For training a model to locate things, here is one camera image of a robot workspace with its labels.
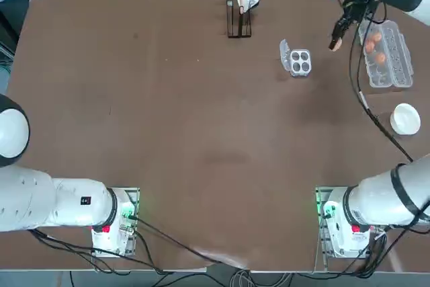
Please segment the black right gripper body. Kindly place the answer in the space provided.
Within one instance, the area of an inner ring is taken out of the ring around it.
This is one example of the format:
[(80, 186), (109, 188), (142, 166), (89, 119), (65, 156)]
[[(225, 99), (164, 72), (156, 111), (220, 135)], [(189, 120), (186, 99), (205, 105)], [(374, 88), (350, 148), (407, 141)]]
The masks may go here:
[(341, 21), (346, 24), (360, 22), (368, 8), (367, 0), (343, 0)]

